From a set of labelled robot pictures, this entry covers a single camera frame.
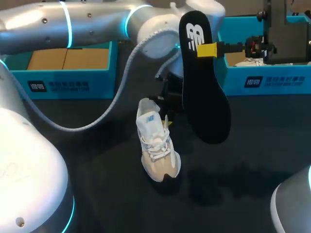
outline cable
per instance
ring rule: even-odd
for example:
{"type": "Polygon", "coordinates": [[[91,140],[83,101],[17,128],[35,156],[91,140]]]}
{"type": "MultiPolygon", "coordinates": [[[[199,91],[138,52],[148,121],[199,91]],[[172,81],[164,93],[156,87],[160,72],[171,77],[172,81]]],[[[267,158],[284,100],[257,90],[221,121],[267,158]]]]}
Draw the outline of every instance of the cable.
{"type": "MultiPolygon", "coordinates": [[[[128,78],[128,73],[129,73],[129,69],[130,69],[130,66],[131,66],[131,63],[134,59],[134,57],[136,56],[136,54],[139,52],[139,50],[149,41],[151,40],[152,38],[154,38],[155,36],[159,36],[160,34],[164,34],[164,33],[173,33],[173,34],[176,34],[177,36],[179,35],[179,32],[178,30],[176,29],[162,29],[162,30],[159,30],[153,34],[151,34],[150,36],[146,37],[144,40],[142,40],[139,44],[137,44],[137,46],[133,49],[133,51],[131,52],[127,62],[126,62],[126,65],[125,65],[125,68],[124,68],[124,73],[123,73],[123,76],[122,76],[122,80],[121,80],[121,83],[120,83],[120,86],[118,88],[118,91],[115,95],[115,97],[113,98],[112,102],[110,103],[109,107],[106,109],[106,111],[97,119],[95,120],[94,122],[86,125],[86,126],[83,126],[83,127],[79,127],[79,128],[74,128],[74,129],[71,129],[71,128],[66,128],[66,127],[63,127],[63,126],[60,126],[58,124],[56,124],[55,122],[53,122],[52,120],[50,120],[47,116],[45,116],[41,111],[40,109],[38,109],[38,107],[34,104],[34,102],[30,99],[30,97],[27,95],[26,91],[24,90],[24,88],[22,87],[22,85],[19,83],[19,81],[15,78],[15,76],[12,74],[11,71],[9,71],[10,73],[10,76],[13,80],[13,82],[15,83],[15,85],[17,86],[19,92],[21,93],[21,95],[25,98],[25,100],[27,101],[27,103],[31,106],[31,108],[38,114],[38,116],[43,119],[46,123],[48,123],[49,125],[51,125],[52,127],[58,129],[58,130],[62,130],[62,131],[65,131],[65,132],[80,132],[80,131],[84,131],[84,130],[87,130],[95,125],[97,125],[99,122],[101,122],[108,114],[109,112],[112,110],[112,108],[115,106],[116,102],[119,100],[119,97],[125,87],[125,83],[127,81],[127,78],[128,78]]],[[[169,64],[171,63],[172,61],[174,61],[175,59],[177,59],[180,55],[180,51],[177,52],[177,54],[175,54],[172,58],[170,58],[167,62],[165,62],[161,68],[159,69],[158,73],[156,75],[160,75],[161,72],[164,70],[164,68],[169,64]]]]}

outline new balance logo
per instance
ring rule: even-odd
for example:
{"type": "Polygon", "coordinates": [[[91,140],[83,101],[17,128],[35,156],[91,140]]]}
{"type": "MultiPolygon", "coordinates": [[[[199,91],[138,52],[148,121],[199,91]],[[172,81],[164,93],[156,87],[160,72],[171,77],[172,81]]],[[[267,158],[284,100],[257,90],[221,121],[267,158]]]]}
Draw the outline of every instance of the new balance logo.
{"type": "Polygon", "coordinates": [[[187,29],[187,37],[191,39],[189,42],[189,49],[196,51],[198,49],[198,45],[204,44],[204,34],[203,29],[200,25],[193,25],[188,23],[186,25],[187,29]]]}
{"type": "Polygon", "coordinates": [[[150,122],[150,121],[153,121],[154,118],[155,118],[154,115],[149,116],[149,117],[146,118],[146,122],[148,123],[148,122],[150,122]]]}

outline black insole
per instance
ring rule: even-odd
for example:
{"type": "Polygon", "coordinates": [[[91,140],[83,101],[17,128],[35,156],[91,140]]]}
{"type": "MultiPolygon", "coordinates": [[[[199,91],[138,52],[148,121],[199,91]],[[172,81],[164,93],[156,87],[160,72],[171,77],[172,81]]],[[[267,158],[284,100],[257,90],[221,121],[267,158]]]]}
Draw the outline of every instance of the black insole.
{"type": "Polygon", "coordinates": [[[207,16],[200,11],[184,14],[179,23],[184,65],[183,107],[197,136],[219,144],[228,138],[230,106],[214,72],[213,57],[197,57],[197,44],[213,43],[207,16]]]}

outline black tabletop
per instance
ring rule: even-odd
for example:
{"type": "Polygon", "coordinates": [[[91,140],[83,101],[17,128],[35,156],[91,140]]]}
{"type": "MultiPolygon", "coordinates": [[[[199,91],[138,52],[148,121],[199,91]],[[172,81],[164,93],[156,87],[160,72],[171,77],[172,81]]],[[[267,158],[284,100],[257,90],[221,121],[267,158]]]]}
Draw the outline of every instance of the black tabletop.
{"type": "MultiPolygon", "coordinates": [[[[119,74],[130,49],[121,46],[119,74]]],[[[270,198],[280,182],[311,162],[311,97],[229,98],[232,130],[222,144],[204,144],[184,116],[170,128],[182,159],[182,185],[161,196],[141,162],[136,111],[141,98],[160,93],[161,61],[135,59],[125,91],[103,124],[63,133],[32,111],[38,130],[63,155],[76,199],[79,233],[274,233],[270,198]]],[[[38,100],[55,122],[80,127],[98,118],[105,100],[38,100]]]]}

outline sneaker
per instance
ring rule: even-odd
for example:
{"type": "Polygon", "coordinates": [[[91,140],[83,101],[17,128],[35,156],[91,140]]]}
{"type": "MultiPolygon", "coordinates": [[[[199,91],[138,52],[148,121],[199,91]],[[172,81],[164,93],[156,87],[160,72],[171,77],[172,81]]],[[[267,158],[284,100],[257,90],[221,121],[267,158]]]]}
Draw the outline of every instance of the sneaker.
{"type": "Polygon", "coordinates": [[[176,178],[181,168],[179,154],[174,150],[168,129],[168,117],[165,122],[159,114],[160,108],[148,98],[138,105],[136,125],[141,143],[141,163],[149,175],[156,181],[176,178]]]}
{"type": "MultiPolygon", "coordinates": [[[[287,64],[276,64],[276,66],[292,66],[292,63],[287,64]]],[[[262,58],[246,58],[243,62],[237,63],[235,67],[263,67],[263,66],[271,66],[263,63],[262,58]]]]}

